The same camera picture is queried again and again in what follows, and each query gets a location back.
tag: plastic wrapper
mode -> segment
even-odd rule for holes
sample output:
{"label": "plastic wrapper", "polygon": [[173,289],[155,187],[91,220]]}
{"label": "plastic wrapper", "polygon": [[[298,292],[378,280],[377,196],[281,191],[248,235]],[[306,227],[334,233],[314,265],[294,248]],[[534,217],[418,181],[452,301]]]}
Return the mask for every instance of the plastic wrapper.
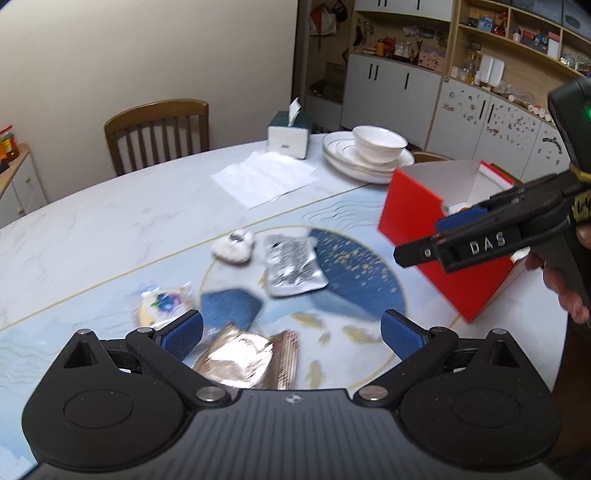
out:
{"label": "plastic wrapper", "polygon": [[515,103],[526,108],[528,105],[535,104],[535,98],[530,92],[527,92],[526,90],[523,90],[507,82],[501,81],[501,83],[494,87],[492,91],[505,98],[509,98],[509,95],[511,95],[515,98]]}
{"label": "plastic wrapper", "polygon": [[298,295],[328,285],[316,257],[317,240],[313,237],[267,235],[267,293],[273,297]]}
{"label": "plastic wrapper", "polygon": [[193,369],[235,397],[241,388],[289,390],[296,379],[297,332],[271,339],[228,323],[197,359]]}
{"label": "plastic wrapper", "polygon": [[176,288],[154,287],[143,291],[136,310],[137,320],[142,327],[160,330],[196,305],[191,298],[190,284]]}

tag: metal screw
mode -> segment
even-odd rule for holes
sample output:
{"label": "metal screw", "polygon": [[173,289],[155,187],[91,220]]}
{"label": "metal screw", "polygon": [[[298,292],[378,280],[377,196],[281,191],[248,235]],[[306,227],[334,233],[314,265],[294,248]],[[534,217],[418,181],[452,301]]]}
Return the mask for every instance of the metal screw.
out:
{"label": "metal screw", "polygon": [[388,390],[378,385],[367,385],[359,390],[359,396],[364,400],[376,401],[386,398]]}
{"label": "metal screw", "polygon": [[203,387],[197,390],[197,398],[207,402],[219,401],[224,396],[226,396],[226,391],[220,387]]}

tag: wooden chair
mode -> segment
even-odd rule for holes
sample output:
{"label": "wooden chair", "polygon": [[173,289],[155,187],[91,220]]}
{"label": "wooden chair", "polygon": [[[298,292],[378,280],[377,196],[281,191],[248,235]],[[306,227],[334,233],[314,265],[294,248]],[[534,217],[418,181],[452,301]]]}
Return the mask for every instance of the wooden chair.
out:
{"label": "wooden chair", "polygon": [[[105,124],[105,135],[111,160],[118,176],[124,175],[126,168],[119,150],[119,140],[125,137],[127,145],[126,162],[131,171],[139,168],[146,168],[150,164],[161,163],[163,161],[173,160],[185,155],[192,155],[195,152],[193,148],[193,139],[191,137],[191,117],[199,117],[199,143],[200,151],[209,150],[209,105],[202,100],[179,99],[164,100],[162,102],[149,103],[131,108],[125,112],[119,113],[111,118]],[[179,124],[186,130],[186,150],[183,155],[181,150],[181,136],[179,133]],[[171,157],[171,143],[169,142],[170,128],[173,127],[174,138],[174,158]],[[155,129],[160,127],[162,148],[159,148],[156,140],[157,132]],[[150,145],[144,142],[145,136],[150,137]],[[141,163],[136,162],[138,146],[139,159]]]}

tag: white paper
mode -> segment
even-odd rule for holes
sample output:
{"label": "white paper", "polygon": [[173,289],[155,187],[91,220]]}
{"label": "white paper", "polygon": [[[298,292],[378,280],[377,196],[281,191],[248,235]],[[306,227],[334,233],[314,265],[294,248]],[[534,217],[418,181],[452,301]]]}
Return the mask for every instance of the white paper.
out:
{"label": "white paper", "polygon": [[254,152],[242,163],[228,165],[212,179],[247,209],[318,180],[306,163],[275,152]]}
{"label": "white paper", "polygon": [[293,127],[296,118],[297,118],[297,114],[300,113],[300,103],[299,100],[300,97],[296,98],[290,105],[290,113],[289,113],[289,123],[287,124],[288,127]]}

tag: tissue box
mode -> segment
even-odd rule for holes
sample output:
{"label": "tissue box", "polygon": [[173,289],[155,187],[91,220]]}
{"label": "tissue box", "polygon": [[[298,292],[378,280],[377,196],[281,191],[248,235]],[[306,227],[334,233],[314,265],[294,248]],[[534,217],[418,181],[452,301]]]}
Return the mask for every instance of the tissue box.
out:
{"label": "tissue box", "polygon": [[292,127],[288,127],[288,112],[279,112],[269,124],[267,148],[269,152],[283,153],[295,158],[305,158],[310,139],[310,116],[300,112]]}
{"label": "tissue box", "polygon": [[[394,170],[379,222],[394,245],[435,234],[435,224],[513,186],[512,180],[478,160],[417,163]],[[452,273],[439,262],[418,268],[458,312],[471,322],[523,272],[524,263],[500,257]]]}

